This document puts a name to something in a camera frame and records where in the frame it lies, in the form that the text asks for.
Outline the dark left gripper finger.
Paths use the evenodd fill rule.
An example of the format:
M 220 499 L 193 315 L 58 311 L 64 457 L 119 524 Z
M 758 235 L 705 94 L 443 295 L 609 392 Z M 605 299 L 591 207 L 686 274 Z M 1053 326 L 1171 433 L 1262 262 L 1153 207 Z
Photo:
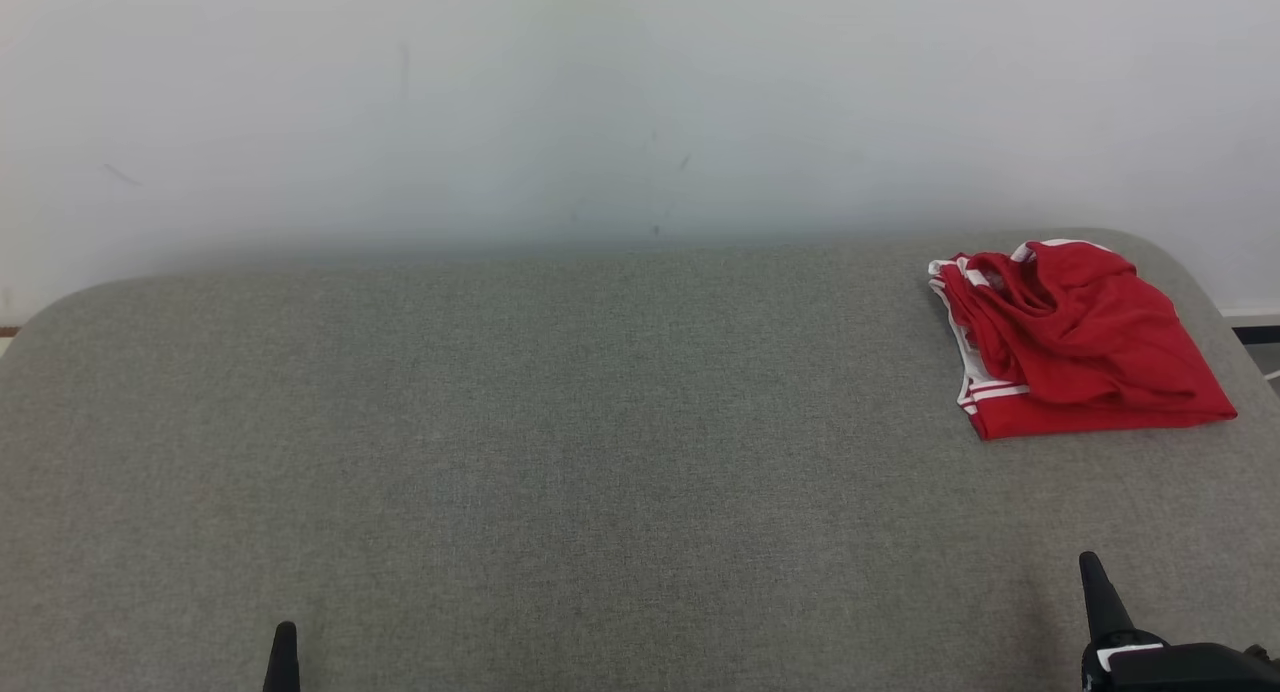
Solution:
M 301 692 L 298 633 L 293 622 L 276 625 L 262 692 Z

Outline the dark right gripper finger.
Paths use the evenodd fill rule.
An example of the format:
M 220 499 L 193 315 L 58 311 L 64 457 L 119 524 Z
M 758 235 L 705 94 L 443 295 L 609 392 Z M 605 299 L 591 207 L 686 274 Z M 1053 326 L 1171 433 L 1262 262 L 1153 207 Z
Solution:
M 1117 636 L 1133 633 L 1137 628 L 1100 556 L 1094 553 L 1083 553 L 1078 563 L 1091 642 L 1100 645 L 1107 640 L 1115 641 Z

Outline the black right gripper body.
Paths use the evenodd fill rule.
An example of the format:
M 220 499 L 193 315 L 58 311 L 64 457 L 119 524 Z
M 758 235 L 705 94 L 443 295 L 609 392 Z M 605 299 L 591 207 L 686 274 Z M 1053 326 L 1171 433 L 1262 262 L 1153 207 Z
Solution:
M 1121 692 L 1125 682 L 1121 663 L 1169 647 L 1167 641 L 1138 629 L 1108 631 L 1096 636 L 1082 655 L 1082 692 Z

